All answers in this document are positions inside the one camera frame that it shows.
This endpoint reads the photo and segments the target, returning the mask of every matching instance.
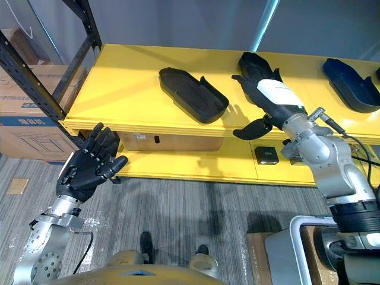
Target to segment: shelf board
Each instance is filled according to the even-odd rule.
[[[128,164],[119,176],[185,179],[199,181],[239,182],[314,186],[307,166],[291,166],[280,154],[281,145],[274,142],[280,162],[258,164],[251,145],[237,138],[225,138],[219,151],[125,151]]]
[[[246,100],[240,84],[231,79],[232,74],[239,73],[241,54],[235,50],[105,44],[62,124],[72,134],[103,122],[114,131],[232,137],[234,129],[264,114]],[[362,114],[348,109],[322,73],[325,57],[258,54],[272,68],[280,68],[285,84],[301,98],[309,113],[322,106],[349,134],[368,144],[380,143],[380,110]],[[378,63],[343,61],[363,78],[373,75],[380,89],[375,76]],[[229,99],[224,115],[204,125],[183,113],[160,88],[158,71],[165,67],[184,69],[198,79],[204,75]],[[283,140],[286,136],[274,129],[265,138]]]

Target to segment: person's foot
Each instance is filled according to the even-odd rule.
[[[208,255],[208,247],[206,245],[200,245],[197,249],[197,254],[206,254]]]
[[[143,232],[140,236],[140,251],[144,264],[153,264],[153,243],[150,232]]]

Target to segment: metal shelf frame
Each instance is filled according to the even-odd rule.
[[[90,47],[93,48],[95,56],[99,55],[102,48],[102,40],[90,8],[88,0],[63,0],[63,2],[77,15],[83,23],[87,33],[86,39],[69,64],[66,72],[50,94],[35,74],[31,71],[22,57],[14,49],[8,39],[0,32],[0,64],[9,76],[20,86],[29,98],[40,107],[42,112],[78,147],[84,142],[84,136],[79,133],[77,136],[70,135],[66,129],[58,122],[66,117],[64,110],[58,105],[62,96],[66,92],[69,84],[77,72],[80,64],[85,58]]]

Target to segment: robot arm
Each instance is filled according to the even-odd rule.
[[[72,229],[81,229],[79,206],[86,202],[98,185],[116,175],[127,163],[116,156],[119,139],[99,123],[65,163],[57,182],[57,199],[53,206],[33,220],[32,233],[24,255],[14,273],[14,284],[43,284],[58,278],[62,257]]]
[[[261,137],[272,125],[290,139],[284,141],[285,157],[300,155],[310,167],[316,185],[326,198],[347,248],[368,251],[380,249],[380,206],[363,173],[355,166],[348,144],[333,137],[332,130],[320,127],[315,119],[341,129],[322,108],[308,116],[303,103],[282,82],[264,79],[257,85],[234,75],[252,101],[266,114],[234,134],[244,140]]]

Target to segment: small black box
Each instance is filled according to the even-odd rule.
[[[275,165],[278,163],[278,156],[274,147],[257,147],[255,155],[259,164]]]

